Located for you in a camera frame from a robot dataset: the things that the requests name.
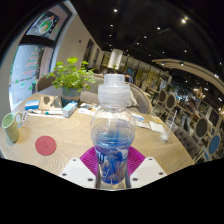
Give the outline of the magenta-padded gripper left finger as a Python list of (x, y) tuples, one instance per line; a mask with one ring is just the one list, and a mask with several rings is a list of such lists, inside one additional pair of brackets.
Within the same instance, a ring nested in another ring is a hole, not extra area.
[(80, 158), (72, 158), (59, 176), (78, 186), (95, 189), (98, 172), (96, 152), (94, 148), (90, 148)]

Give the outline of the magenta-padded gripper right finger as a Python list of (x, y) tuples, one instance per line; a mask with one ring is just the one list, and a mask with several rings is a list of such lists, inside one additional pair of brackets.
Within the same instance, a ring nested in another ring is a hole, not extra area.
[(126, 187), (140, 188), (166, 176), (166, 172), (154, 157), (145, 157), (137, 149), (129, 149), (126, 171)]

